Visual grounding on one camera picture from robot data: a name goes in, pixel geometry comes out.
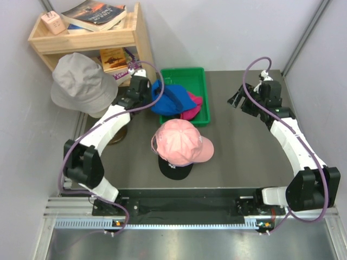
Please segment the blue cap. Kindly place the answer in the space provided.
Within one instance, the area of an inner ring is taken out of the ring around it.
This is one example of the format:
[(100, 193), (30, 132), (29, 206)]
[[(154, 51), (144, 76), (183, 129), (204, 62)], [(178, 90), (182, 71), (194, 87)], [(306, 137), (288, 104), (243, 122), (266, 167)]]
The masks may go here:
[(161, 98), (151, 107), (151, 110), (159, 115), (172, 116), (196, 107), (197, 104), (183, 86), (165, 84)]

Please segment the light pink cap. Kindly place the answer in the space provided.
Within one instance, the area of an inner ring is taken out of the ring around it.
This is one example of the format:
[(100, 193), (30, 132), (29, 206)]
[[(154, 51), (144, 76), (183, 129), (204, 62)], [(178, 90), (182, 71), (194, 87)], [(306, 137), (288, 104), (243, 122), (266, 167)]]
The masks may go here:
[(174, 166), (204, 163), (214, 155), (213, 143), (191, 122), (182, 119), (162, 124), (151, 139), (151, 149)]

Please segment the black baseball cap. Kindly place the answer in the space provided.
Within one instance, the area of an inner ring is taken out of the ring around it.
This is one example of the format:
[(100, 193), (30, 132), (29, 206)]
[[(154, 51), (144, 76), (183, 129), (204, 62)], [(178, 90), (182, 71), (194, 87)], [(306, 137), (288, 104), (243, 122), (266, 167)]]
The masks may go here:
[(172, 180), (183, 180), (191, 172), (193, 164), (186, 166), (175, 166), (170, 164), (168, 161), (164, 160), (160, 156), (158, 157), (158, 166), (160, 172), (167, 178)]

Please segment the grey bucket hat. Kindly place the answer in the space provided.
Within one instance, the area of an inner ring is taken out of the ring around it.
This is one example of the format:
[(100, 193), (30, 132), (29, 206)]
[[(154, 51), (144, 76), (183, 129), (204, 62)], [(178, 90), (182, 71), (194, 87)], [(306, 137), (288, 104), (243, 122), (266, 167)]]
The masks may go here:
[(65, 109), (99, 114), (111, 105), (118, 94), (114, 77), (81, 53), (60, 58), (52, 77), (51, 99)]

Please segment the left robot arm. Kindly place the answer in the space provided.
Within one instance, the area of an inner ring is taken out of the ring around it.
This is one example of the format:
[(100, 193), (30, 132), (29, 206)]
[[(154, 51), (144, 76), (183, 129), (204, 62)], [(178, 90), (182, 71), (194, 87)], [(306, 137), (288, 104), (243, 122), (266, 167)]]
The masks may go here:
[(105, 178), (101, 154), (113, 137), (131, 121), (131, 114), (151, 102), (151, 83), (146, 76), (133, 75), (130, 86), (109, 106), (102, 118), (79, 141), (64, 145), (63, 175), (93, 195), (105, 200), (104, 208), (112, 215), (122, 211), (119, 191)]

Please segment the magenta cap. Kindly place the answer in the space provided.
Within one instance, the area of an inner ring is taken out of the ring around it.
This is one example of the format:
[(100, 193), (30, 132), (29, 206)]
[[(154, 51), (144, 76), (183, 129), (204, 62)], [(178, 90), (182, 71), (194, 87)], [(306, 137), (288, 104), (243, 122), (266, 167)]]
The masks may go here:
[(201, 110), (202, 108), (202, 104), (203, 104), (203, 97), (201, 96), (196, 96), (191, 92), (188, 92), (189, 97), (191, 98), (191, 100), (195, 103), (195, 107), (186, 111), (183, 111), (180, 114), (180, 119), (183, 120), (192, 120)]

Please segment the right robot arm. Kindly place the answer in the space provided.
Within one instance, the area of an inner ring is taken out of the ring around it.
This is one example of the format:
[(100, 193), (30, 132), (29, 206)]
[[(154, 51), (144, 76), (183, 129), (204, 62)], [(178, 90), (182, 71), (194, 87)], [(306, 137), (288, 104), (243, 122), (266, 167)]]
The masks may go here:
[(295, 114), (289, 107), (282, 106), (279, 82), (267, 80), (257, 87), (245, 84), (228, 103), (260, 118), (279, 142), (293, 170), (294, 178), (288, 186), (256, 190), (253, 208), (257, 213), (264, 215), (273, 206), (287, 206), (298, 212), (334, 205), (340, 172), (336, 167), (328, 167), (312, 151)]

